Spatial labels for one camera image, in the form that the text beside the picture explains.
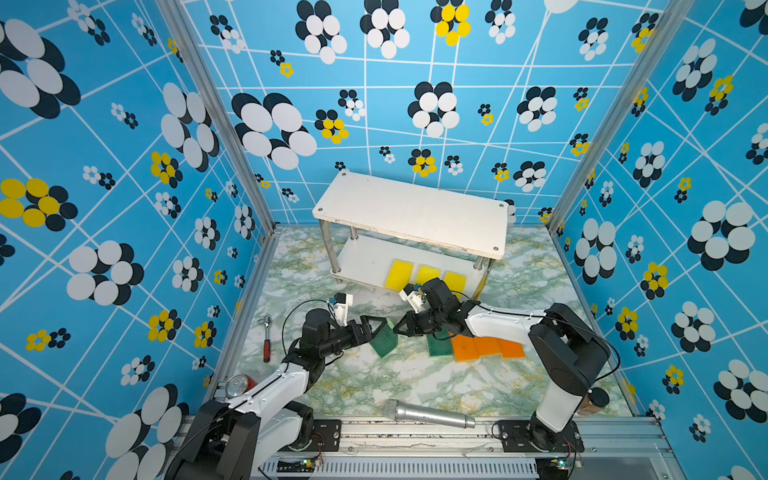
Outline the orange sponge left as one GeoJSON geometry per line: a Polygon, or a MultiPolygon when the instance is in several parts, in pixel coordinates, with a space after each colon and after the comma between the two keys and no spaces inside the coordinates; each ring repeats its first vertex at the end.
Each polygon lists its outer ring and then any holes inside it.
{"type": "Polygon", "coordinates": [[[475,361],[480,358],[475,339],[466,336],[455,336],[450,339],[454,360],[458,363],[475,361]]]}

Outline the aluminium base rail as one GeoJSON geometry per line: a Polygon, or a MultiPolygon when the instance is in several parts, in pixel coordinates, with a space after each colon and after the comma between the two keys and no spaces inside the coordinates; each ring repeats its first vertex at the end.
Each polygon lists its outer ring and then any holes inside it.
{"type": "Polygon", "coordinates": [[[317,418],[286,412],[261,434],[219,419],[190,432],[169,479],[682,479],[660,425],[649,419],[573,422],[550,451],[523,420],[468,429],[386,418],[317,418]]]}

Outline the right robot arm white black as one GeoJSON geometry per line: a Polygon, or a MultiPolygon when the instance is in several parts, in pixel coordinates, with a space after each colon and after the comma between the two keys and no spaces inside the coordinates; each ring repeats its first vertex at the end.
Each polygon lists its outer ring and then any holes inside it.
{"type": "Polygon", "coordinates": [[[446,282],[434,278],[426,284],[408,284],[399,292],[411,310],[394,331],[408,337],[447,331],[457,337],[491,338],[518,343],[533,350],[549,384],[530,430],[559,434],[598,380],[613,348],[565,304],[545,310],[511,311],[478,300],[465,299],[446,282]]]}

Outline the aluminium frame post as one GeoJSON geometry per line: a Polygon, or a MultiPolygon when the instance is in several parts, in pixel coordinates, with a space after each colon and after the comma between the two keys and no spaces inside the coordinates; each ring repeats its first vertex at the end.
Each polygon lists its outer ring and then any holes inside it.
{"type": "Polygon", "coordinates": [[[276,222],[259,191],[254,172],[237,139],[223,100],[218,94],[213,77],[205,64],[203,54],[195,42],[191,23],[186,18],[183,6],[179,1],[171,0],[160,0],[157,4],[174,40],[182,50],[190,76],[203,98],[217,134],[233,162],[235,173],[243,184],[255,212],[266,230],[266,236],[269,237],[275,232],[276,222]]]}
{"type": "Polygon", "coordinates": [[[547,224],[547,230],[552,236],[556,234],[557,228],[573,207],[587,175],[596,167],[608,148],[629,112],[633,100],[646,85],[694,3],[694,0],[668,2],[660,16],[656,33],[639,54],[617,97],[601,121],[586,156],[580,161],[554,207],[553,215],[547,224]]]}

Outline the silver microphone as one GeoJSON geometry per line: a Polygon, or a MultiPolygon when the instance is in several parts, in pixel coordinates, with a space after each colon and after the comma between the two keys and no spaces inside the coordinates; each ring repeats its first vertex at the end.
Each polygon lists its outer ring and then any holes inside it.
{"type": "Polygon", "coordinates": [[[460,429],[471,429],[476,426],[476,420],[463,413],[410,404],[396,399],[386,400],[383,409],[384,415],[396,422],[411,421],[460,429]]]}

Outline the yellow sponge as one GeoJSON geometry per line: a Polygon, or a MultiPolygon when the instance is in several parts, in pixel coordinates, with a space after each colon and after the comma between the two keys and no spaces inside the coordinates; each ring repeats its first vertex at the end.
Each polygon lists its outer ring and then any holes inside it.
{"type": "Polygon", "coordinates": [[[447,271],[444,274],[443,281],[448,289],[455,295],[463,295],[467,284],[467,277],[465,275],[447,271]]]}
{"type": "Polygon", "coordinates": [[[441,271],[428,265],[421,265],[415,279],[415,284],[424,285],[428,281],[440,278],[441,271]]]}
{"type": "Polygon", "coordinates": [[[395,292],[403,290],[410,283],[413,267],[412,262],[394,260],[385,279],[384,287],[395,292]]]}

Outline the orange sponge right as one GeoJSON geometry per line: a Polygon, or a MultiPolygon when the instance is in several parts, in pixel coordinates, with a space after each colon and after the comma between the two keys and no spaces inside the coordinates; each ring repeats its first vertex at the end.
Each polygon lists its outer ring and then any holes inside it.
{"type": "Polygon", "coordinates": [[[518,342],[498,340],[500,356],[503,359],[521,359],[525,357],[525,350],[518,342]]]}

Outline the brown jar black lid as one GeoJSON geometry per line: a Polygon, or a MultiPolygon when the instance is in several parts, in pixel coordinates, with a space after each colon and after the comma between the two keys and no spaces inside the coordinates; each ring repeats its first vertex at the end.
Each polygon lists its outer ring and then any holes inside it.
{"type": "Polygon", "coordinates": [[[600,387],[592,387],[582,399],[577,409],[579,416],[588,417],[604,410],[610,403],[608,392],[600,387]]]}

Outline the white two-tier shelf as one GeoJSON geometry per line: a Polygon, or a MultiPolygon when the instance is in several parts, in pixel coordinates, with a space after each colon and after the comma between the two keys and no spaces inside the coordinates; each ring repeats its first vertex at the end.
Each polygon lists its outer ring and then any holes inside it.
{"type": "Polygon", "coordinates": [[[394,260],[465,275],[464,294],[477,298],[494,262],[505,253],[510,206],[343,171],[313,210],[339,281],[384,288],[394,260]]]}

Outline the red soda can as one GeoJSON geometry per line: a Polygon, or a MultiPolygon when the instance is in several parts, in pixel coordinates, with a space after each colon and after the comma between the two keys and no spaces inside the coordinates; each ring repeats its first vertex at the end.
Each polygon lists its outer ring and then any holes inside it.
{"type": "Polygon", "coordinates": [[[233,399],[252,390],[257,382],[246,374],[237,374],[229,378],[225,384],[225,394],[233,399]]]}

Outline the orange sponge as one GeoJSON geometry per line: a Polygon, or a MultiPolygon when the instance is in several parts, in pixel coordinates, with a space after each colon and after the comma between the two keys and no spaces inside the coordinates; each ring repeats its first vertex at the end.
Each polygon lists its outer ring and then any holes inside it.
{"type": "Polygon", "coordinates": [[[488,357],[501,354],[499,340],[491,337],[476,337],[474,344],[479,357],[488,357]]]}
{"type": "Polygon", "coordinates": [[[525,350],[518,342],[498,340],[500,356],[503,359],[521,359],[525,357],[525,350]]]}
{"type": "Polygon", "coordinates": [[[475,361],[480,358],[475,339],[466,336],[455,336],[450,339],[454,360],[458,363],[475,361]]]}

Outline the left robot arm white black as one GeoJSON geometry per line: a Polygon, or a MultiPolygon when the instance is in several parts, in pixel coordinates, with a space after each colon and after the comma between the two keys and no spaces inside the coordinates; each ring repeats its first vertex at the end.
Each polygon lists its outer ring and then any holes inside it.
{"type": "Polygon", "coordinates": [[[301,336],[270,376],[239,395],[201,406],[165,477],[249,479],[280,449],[307,443],[313,410],[297,398],[314,386],[331,356],[371,342],[387,326],[385,318],[368,315],[341,325],[326,309],[310,310],[301,336]]]}

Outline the aluminium frame post left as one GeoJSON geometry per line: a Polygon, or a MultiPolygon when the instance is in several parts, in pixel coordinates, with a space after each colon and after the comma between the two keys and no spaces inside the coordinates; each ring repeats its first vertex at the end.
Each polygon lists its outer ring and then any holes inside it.
{"type": "Polygon", "coordinates": [[[195,42],[191,23],[186,18],[183,6],[179,1],[171,0],[160,0],[157,4],[174,40],[182,50],[190,76],[203,98],[217,134],[233,162],[235,173],[243,184],[255,212],[266,230],[266,236],[269,237],[275,232],[276,222],[259,191],[254,172],[237,139],[223,100],[218,94],[213,77],[205,64],[203,54],[195,42]]]}

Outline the green sponge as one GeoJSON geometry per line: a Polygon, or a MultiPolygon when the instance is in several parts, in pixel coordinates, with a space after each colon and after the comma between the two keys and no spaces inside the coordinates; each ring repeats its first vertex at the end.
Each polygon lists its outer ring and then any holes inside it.
{"type": "Polygon", "coordinates": [[[389,326],[386,327],[377,338],[370,343],[376,354],[380,358],[385,358],[392,353],[398,346],[398,336],[394,332],[391,322],[388,320],[389,326]]]}
{"type": "Polygon", "coordinates": [[[453,356],[453,345],[449,335],[439,336],[430,334],[427,336],[428,354],[430,357],[453,356]]]}

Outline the aluminium frame post right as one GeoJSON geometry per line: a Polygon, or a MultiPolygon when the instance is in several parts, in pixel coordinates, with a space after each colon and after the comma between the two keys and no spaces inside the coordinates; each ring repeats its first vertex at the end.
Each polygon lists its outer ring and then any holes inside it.
{"type": "Polygon", "coordinates": [[[608,148],[629,112],[633,100],[646,85],[694,3],[694,0],[668,2],[660,16],[656,33],[639,54],[617,97],[601,121],[586,156],[580,161],[554,207],[553,215],[547,224],[547,230],[552,236],[556,234],[557,228],[573,207],[587,175],[596,167],[608,148]]]}

